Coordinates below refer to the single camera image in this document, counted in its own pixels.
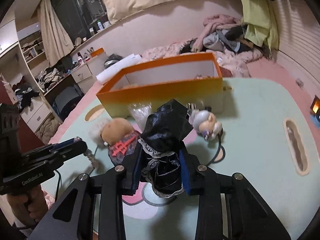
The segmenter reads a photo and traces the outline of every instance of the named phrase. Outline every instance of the lace trim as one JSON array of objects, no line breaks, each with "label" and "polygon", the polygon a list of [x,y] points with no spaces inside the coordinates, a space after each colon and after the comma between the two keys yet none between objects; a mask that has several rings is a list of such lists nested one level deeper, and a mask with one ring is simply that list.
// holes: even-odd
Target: lace trim
[{"label": "lace trim", "polygon": [[153,158],[162,158],[164,156],[170,156],[172,154],[175,154],[175,152],[173,152],[173,151],[169,151],[169,152],[165,152],[165,153],[158,152],[155,149],[153,149],[151,146],[149,146],[145,142],[145,140],[142,138],[140,138],[138,140],[138,142],[142,145],[143,150]]},{"label": "lace trim", "polygon": [[151,161],[149,161],[148,165],[145,168],[143,168],[141,171],[141,175],[146,179],[147,182],[151,183],[153,192],[158,197],[161,197],[161,198],[170,198],[172,196],[176,196],[176,195],[179,195],[182,192],[184,192],[184,188],[183,188],[182,184],[181,184],[181,189],[173,192],[172,194],[165,194],[165,193],[162,193],[162,192],[155,189],[154,183],[153,183],[153,178],[150,174],[150,171],[152,169],[154,169],[156,166],[158,166],[159,162],[160,162],[159,160],[154,158]]},{"label": "lace trim", "polygon": [[160,162],[158,160],[159,158],[164,157],[164,156],[170,156],[172,154],[175,154],[175,152],[173,152],[173,151],[165,152],[165,153],[158,152],[155,149],[153,149],[151,146],[149,146],[142,138],[138,139],[138,142],[142,145],[143,150],[152,157],[152,160],[150,160],[148,162],[148,165],[141,170],[141,175],[146,179],[147,182],[151,183],[153,192],[158,197],[161,197],[161,198],[170,198],[172,196],[179,195],[182,192],[184,192],[184,188],[183,188],[182,184],[181,184],[181,189],[177,190],[176,192],[174,192],[172,194],[164,194],[162,192],[159,192],[154,187],[153,178],[150,173],[150,171],[152,169],[154,169],[155,167],[158,166],[158,164]]}]

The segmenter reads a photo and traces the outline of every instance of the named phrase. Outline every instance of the glass window pane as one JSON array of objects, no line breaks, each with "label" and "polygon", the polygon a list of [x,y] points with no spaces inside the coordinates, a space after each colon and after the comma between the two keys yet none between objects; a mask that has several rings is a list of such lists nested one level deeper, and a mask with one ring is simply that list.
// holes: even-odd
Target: glass window pane
[{"label": "glass window pane", "polygon": [[88,28],[99,30],[98,20],[103,24],[108,21],[107,10],[103,0],[78,0],[78,4]]}]

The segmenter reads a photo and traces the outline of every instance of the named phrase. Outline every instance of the open box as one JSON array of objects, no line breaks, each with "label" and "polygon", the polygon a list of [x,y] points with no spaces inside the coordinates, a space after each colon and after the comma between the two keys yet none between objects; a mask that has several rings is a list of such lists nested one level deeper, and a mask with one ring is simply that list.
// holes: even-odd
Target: open box
[{"label": "open box", "polygon": [[[209,77],[196,79],[197,75]],[[151,102],[156,111],[172,98],[221,113],[222,75],[212,53],[180,55],[122,69],[97,97],[112,118],[129,116],[129,104]]]}]

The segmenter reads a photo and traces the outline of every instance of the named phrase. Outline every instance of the doll head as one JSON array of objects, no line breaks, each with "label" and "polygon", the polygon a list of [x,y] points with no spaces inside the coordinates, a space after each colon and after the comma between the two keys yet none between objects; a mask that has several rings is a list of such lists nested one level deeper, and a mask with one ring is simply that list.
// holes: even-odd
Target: doll head
[{"label": "doll head", "polygon": [[107,118],[98,120],[89,132],[90,138],[99,146],[112,146],[126,134],[134,131],[132,125],[124,118]]},{"label": "doll head", "polygon": [[214,124],[216,123],[216,116],[207,110],[195,110],[192,113],[192,118],[193,127],[197,133],[212,132]]}]

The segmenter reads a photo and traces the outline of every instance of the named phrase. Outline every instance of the human hand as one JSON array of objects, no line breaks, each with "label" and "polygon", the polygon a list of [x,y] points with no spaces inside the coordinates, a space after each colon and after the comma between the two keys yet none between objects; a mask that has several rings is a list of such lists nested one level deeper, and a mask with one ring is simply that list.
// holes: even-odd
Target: human hand
[{"label": "human hand", "polygon": [[[28,194],[18,196],[7,194],[7,200],[14,216],[25,226],[34,225],[34,221],[39,222],[48,211],[40,185],[28,191]],[[27,210],[24,204],[28,201],[31,201],[31,203]]]}]

